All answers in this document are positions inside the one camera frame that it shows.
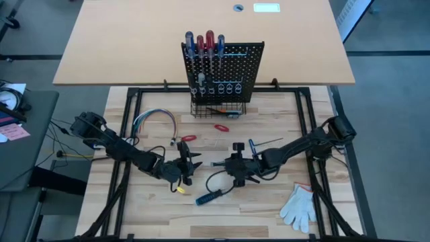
tool holder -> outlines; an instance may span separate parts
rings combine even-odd
[[[211,65],[207,49],[203,59],[196,50],[192,60],[188,57],[185,44],[181,43],[191,102],[197,106],[251,101],[264,42],[226,43],[224,46],[222,58],[218,57],[217,48],[214,49]],[[205,75],[202,86],[198,81],[199,73]]]
[[[217,114],[208,108],[214,110],[234,110],[239,111],[239,115],[226,115]],[[247,114],[247,104],[246,103],[223,103],[223,104],[195,104],[191,102],[191,115],[194,118],[212,118],[212,117],[226,117],[226,118],[238,118],[242,114]]]

light wood tabletop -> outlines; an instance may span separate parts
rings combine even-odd
[[[119,133],[127,87],[111,87],[104,113],[107,126]],[[311,87],[312,103],[318,125],[333,116],[327,88]],[[248,139],[260,143],[283,137],[276,143],[261,147],[280,147],[301,137],[296,100],[293,93],[254,93],[247,105],[247,114],[240,118],[194,118],[189,113],[189,93],[144,93],[141,112],[150,108],[165,108],[178,119],[178,136],[194,134],[197,140],[188,142],[192,152],[201,153],[193,162],[203,161],[194,173],[193,185],[185,188],[186,193],[171,193],[165,180],[157,180],[132,166],[127,199],[124,210],[121,237],[134,233],[135,238],[308,238],[300,231],[294,231],[280,218],[281,207],[287,202],[294,182],[309,183],[306,158],[299,154],[282,166],[279,175],[272,181],[261,184],[247,182],[243,188],[235,188],[231,193],[217,198],[203,206],[196,206],[195,199],[207,194],[205,181],[219,167],[211,167],[211,162],[221,161],[233,152],[233,142],[244,142],[244,156],[250,157]],[[130,110],[134,110],[135,100]],[[220,133],[213,125],[222,124],[230,132]],[[175,147],[169,146],[173,134],[171,120],[163,114],[154,114],[147,119],[140,142],[136,147],[149,149],[157,145],[167,148],[166,158],[179,156]],[[97,151],[96,157],[105,156]],[[344,157],[334,153],[338,159]],[[76,234],[85,232],[97,218],[106,203],[112,160],[95,161],[91,167]],[[344,164],[329,159],[327,174],[334,205],[345,220],[362,233],[355,198]],[[223,173],[211,180],[209,186],[215,189],[231,187],[232,178]],[[327,233],[330,224],[327,210],[322,206]],[[110,232],[113,234],[116,207],[111,216]],[[316,223],[310,224],[310,232],[318,236]]]
[[[207,30],[226,43],[265,42],[257,83],[355,83],[327,0],[86,0],[54,84],[187,83],[180,44],[187,31],[196,41]]]

sticky note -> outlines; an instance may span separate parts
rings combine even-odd
[[[255,13],[279,13],[280,11],[279,3],[254,3]]]
[[[24,128],[17,124],[8,124],[0,127],[0,134],[6,136],[9,140],[17,140],[30,135]]]

work glove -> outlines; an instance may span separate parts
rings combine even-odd
[[[309,220],[316,222],[315,209],[312,201],[313,192],[310,186],[294,184],[294,190],[288,202],[282,207],[279,215],[286,225],[293,223],[293,229],[309,233]]]

tan desk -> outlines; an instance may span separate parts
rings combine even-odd
[[[111,87],[104,117],[108,127],[119,132],[127,87]],[[318,125],[333,116],[327,88],[311,87],[314,113]],[[281,143],[291,142],[301,136],[297,107],[292,93],[254,93],[247,105],[247,114],[238,120],[226,118],[194,118],[189,114],[189,93],[144,93],[142,108],[167,108],[179,122],[179,136],[197,135],[198,139],[188,142],[193,152],[202,153],[193,161],[204,164],[195,172],[193,186],[187,187],[186,194],[171,193],[164,180],[149,177],[132,166],[121,237],[134,233],[135,238],[307,238],[301,232],[285,225],[279,216],[280,208],[287,202],[294,182],[309,183],[304,154],[299,154],[282,166],[278,177],[261,184],[248,183],[244,188],[236,188],[231,193],[203,206],[194,205],[196,198],[207,193],[205,181],[219,167],[210,167],[213,161],[221,161],[230,156],[233,142],[244,142],[245,155],[250,155],[248,139],[255,142],[284,137]],[[230,128],[222,133],[213,128],[223,124]],[[178,157],[175,147],[168,145],[173,127],[170,119],[162,114],[154,114],[144,124],[139,149],[149,149],[156,145],[168,148],[167,159]],[[104,156],[104,151],[96,156]],[[86,195],[77,227],[77,235],[85,232],[97,218],[106,203],[110,176],[114,162],[95,161],[91,168]],[[345,220],[359,233],[362,232],[357,206],[351,188],[349,173],[338,161],[327,161],[327,174],[335,206]],[[210,187],[229,188],[231,178],[226,174],[214,177]],[[325,207],[326,230],[330,224]],[[110,234],[113,233],[116,208],[112,213]],[[316,223],[310,232],[318,234]]]
[[[254,3],[280,12],[256,13]],[[180,43],[207,30],[265,42],[257,83],[355,83],[327,0],[86,0],[54,84],[187,83]]]

